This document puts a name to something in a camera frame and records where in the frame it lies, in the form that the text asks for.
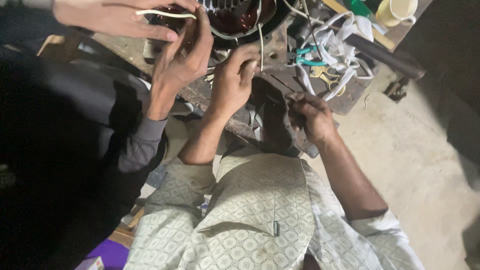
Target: cup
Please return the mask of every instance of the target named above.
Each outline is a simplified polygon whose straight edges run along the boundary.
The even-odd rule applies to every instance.
[[[385,26],[413,25],[417,19],[418,0],[383,0],[378,6],[376,18]]]

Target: purple object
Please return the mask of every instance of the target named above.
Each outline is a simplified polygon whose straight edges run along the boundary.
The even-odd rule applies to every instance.
[[[86,258],[100,256],[105,270],[121,270],[127,263],[128,252],[122,244],[105,239]]]

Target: scissors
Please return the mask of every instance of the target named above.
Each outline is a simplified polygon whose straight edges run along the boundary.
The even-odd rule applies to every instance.
[[[330,90],[331,92],[333,88],[335,88],[335,86],[338,85],[338,81],[340,80],[340,75],[329,73],[328,72],[329,68],[330,67],[326,67],[326,66],[312,66],[310,69],[310,77],[322,79],[324,82],[327,83],[328,90]],[[345,88],[346,86],[343,86],[336,96],[337,97],[341,96],[343,92],[345,92]]]

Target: pliers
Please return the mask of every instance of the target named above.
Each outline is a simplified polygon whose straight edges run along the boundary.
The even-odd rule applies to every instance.
[[[305,54],[305,53],[310,52],[312,50],[316,50],[316,48],[312,46],[312,47],[307,47],[307,48],[303,48],[303,49],[297,49],[297,52],[294,54],[295,64],[304,64],[304,65],[307,65],[307,66],[325,66],[325,65],[327,65],[327,63],[325,63],[325,62],[311,61],[311,60],[307,60],[307,59],[302,57],[302,54]]]

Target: white patterned shirt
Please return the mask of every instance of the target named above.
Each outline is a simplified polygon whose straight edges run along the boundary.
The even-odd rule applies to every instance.
[[[175,158],[147,199],[126,270],[424,269],[391,211],[348,223],[328,183],[306,161],[276,154]],[[197,208],[212,194],[207,214]]]

